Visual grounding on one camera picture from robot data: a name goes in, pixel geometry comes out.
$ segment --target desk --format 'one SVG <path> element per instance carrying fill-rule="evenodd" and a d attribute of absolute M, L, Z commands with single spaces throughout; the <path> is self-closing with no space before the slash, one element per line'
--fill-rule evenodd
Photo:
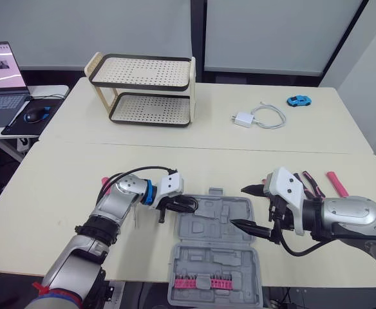
<path fill-rule="evenodd" d="M 373 155 L 287 153 L 38 142 L 27 154 L 0 196 L 0 272 L 43 275 L 95 206 L 100 179 L 145 165 L 175 167 L 185 180 L 185 193 L 207 194 L 221 187 L 227 196 L 251 199 L 258 224 L 269 226 L 267 199 L 240 189 L 280 165 L 292 172 L 308 170 L 328 197 L 336 197 L 325 176 L 335 171 L 351 195 L 376 202 L 376 157 Z M 154 182 L 161 171 L 138 175 Z M 138 228 L 130 214 L 118 242 L 104 263 L 107 278 L 130 281 L 167 281 L 176 215 L 137 207 Z M 294 250 L 314 242 L 286 232 Z M 376 286 L 376 262 L 369 255 L 334 241 L 305 256 L 293 257 L 264 239 L 252 244 L 261 261 L 265 286 L 364 287 Z"/>
<path fill-rule="evenodd" d="M 292 108 L 285 100 L 308 95 L 312 105 Z M 260 101 L 284 111 L 287 125 L 262 129 L 234 125 L 231 116 Z M 258 111 L 263 122 L 276 113 Z M 40 140 L 208 149 L 372 154 L 370 145 L 333 88 L 196 84 L 196 116 L 185 128 L 115 124 L 86 78 L 78 81 Z"/>
<path fill-rule="evenodd" d="M 69 92 L 69 88 L 65 85 L 51 85 L 51 86 L 28 86 L 30 95 L 33 97 L 41 97 L 45 95 L 67 95 Z M 29 103 L 29 101 L 26 101 L 22 107 L 19 109 L 19 111 L 16 113 L 15 117 L 25 108 L 25 106 Z M 13 139 L 13 138 L 31 138 L 31 137 L 38 137 L 37 135 L 2 135 L 1 132 L 3 131 L 5 127 L 0 127 L 0 140 L 4 139 Z M 13 147 L 10 145 L 0 141 L 0 148 L 4 150 L 6 153 L 8 153 L 10 156 L 15 158 L 18 161 L 21 161 L 23 156 L 21 153 L 16 151 Z"/>

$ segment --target cable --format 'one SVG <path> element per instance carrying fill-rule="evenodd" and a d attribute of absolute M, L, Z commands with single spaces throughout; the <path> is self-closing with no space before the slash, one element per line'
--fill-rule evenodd
<path fill-rule="evenodd" d="M 62 100 L 64 100 L 66 98 L 64 95 L 56 93 L 56 94 L 53 94 L 53 95 L 40 95 L 40 96 L 37 96 L 37 97 L 33 97 L 33 96 L 30 95 L 27 99 L 28 100 L 35 100 L 35 99 L 50 98 L 50 97 L 59 98 L 59 99 L 62 99 Z"/>
<path fill-rule="evenodd" d="M 106 181 L 105 184 L 100 189 L 99 194 L 98 194 L 98 198 L 97 198 L 97 204 L 102 199 L 102 197 L 105 195 L 105 193 L 107 193 L 109 188 L 112 187 L 112 185 L 114 183 L 116 183 L 119 179 L 121 179 L 121 178 L 123 178 L 123 177 L 125 177 L 129 174 L 132 174 L 132 173 L 135 173 L 135 172 L 138 172 L 138 171 L 143 171 L 143 170 L 146 170 L 146 169 L 163 169 L 163 170 L 167 171 L 169 175 L 176 173 L 176 169 L 170 169 L 170 168 L 164 167 L 164 166 L 153 165 L 153 166 L 139 167 L 138 169 L 132 169 L 132 170 L 126 172 L 126 173 L 115 174 L 115 175 L 109 177 L 108 181 Z"/>
<path fill-rule="evenodd" d="M 287 243 L 284 239 L 284 236 L 283 236 L 283 230 L 281 229 L 281 221 L 280 220 L 276 220 L 276 228 L 277 228 L 277 233 L 279 235 L 279 240 L 280 240 L 282 246 L 292 256 L 305 256 L 305 255 L 313 252 L 314 250 L 317 250 L 318 248 L 322 247 L 323 245 L 326 245 L 327 243 L 334 240 L 334 239 L 331 239 L 331 240 L 327 240 L 327 241 L 321 241 L 318 244 L 316 244 L 316 245 L 314 245 L 314 246 L 312 246 L 312 247 L 310 247 L 310 248 L 308 248 L 304 251 L 296 252 L 296 251 L 291 250 L 291 248 L 287 245 Z"/>
<path fill-rule="evenodd" d="M 287 118 L 286 118 L 285 114 L 279 108 L 277 108 L 277 107 L 275 107 L 274 105 L 271 105 L 271 104 L 265 104 L 262 101 L 260 102 L 260 104 L 261 104 L 261 106 L 258 106 L 251 111 L 251 115 L 254 116 L 254 119 L 252 121 L 255 124 L 257 124 L 257 126 L 262 127 L 263 129 L 278 129 L 279 127 L 285 126 L 285 124 L 287 123 Z M 259 111 L 260 109 L 264 109 L 264 108 L 271 109 L 272 111 L 275 111 L 278 114 L 278 116 L 280 117 L 281 123 L 280 124 L 264 124 L 264 123 L 258 121 L 257 118 L 255 117 L 255 113 L 257 111 Z"/>
<path fill-rule="evenodd" d="M 144 285 L 145 285 L 145 283 L 143 282 L 142 286 L 141 286 L 141 290 L 139 291 L 138 302 L 136 303 L 136 309 L 139 309 L 140 302 L 141 302 L 142 291 L 144 290 Z"/>
<path fill-rule="evenodd" d="M 287 288 L 287 292 L 285 293 L 284 297 L 282 298 L 282 300 L 279 302 L 280 304 L 283 304 L 284 303 L 284 300 L 288 297 L 290 297 L 290 290 L 291 288 Z"/>

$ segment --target white power adapter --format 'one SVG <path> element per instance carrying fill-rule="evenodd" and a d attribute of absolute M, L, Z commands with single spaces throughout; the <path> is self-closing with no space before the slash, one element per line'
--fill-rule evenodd
<path fill-rule="evenodd" d="M 250 113 L 244 113 L 243 111 L 238 112 L 236 116 L 232 116 L 232 121 L 235 124 L 243 127 L 251 127 L 253 120 L 254 115 L 251 115 Z"/>

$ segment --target perforated shelf tray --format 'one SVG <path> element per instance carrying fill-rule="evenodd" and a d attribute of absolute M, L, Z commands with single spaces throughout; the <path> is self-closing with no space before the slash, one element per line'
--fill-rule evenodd
<path fill-rule="evenodd" d="M 121 93 L 114 103 L 109 119 L 117 123 L 158 126 L 188 126 L 189 97 Z"/>
<path fill-rule="evenodd" d="M 89 76 L 98 87 L 184 91 L 189 85 L 191 60 L 108 54 Z"/>

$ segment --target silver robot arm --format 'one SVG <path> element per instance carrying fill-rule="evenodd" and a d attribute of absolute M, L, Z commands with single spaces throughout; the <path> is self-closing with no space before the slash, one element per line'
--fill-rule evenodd
<path fill-rule="evenodd" d="M 303 184 L 284 167 L 269 174 L 265 185 L 250 185 L 242 191 L 270 198 L 268 220 L 274 222 L 274 228 L 268 229 L 252 221 L 231 220 L 248 234 L 282 244 L 294 256 L 304 256 L 338 239 L 376 260 L 374 201 L 359 196 L 305 200 Z M 294 252 L 284 240 L 283 229 L 294 230 L 301 236 L 305 230 L 310 231 L 311 237 L 319 243 L 303 252 Z"/>
<path fill-rule="evenodd" d="M 99 200 L 87 222 L 75 228 L 77 235 L 66 245 L 42 283 L 36 284 L 39 297 L 26 308 L 98 308 L 111 291 L 104 282 L 101 264 L 109 246 L 116 242 L 131 206 L 141 203 L 158 209 L 164 198 L 182 193 L 183 179 L 179 173 L 163 177 L 156 185 L 133 174 L 118 180 L 110 193 Z"/>

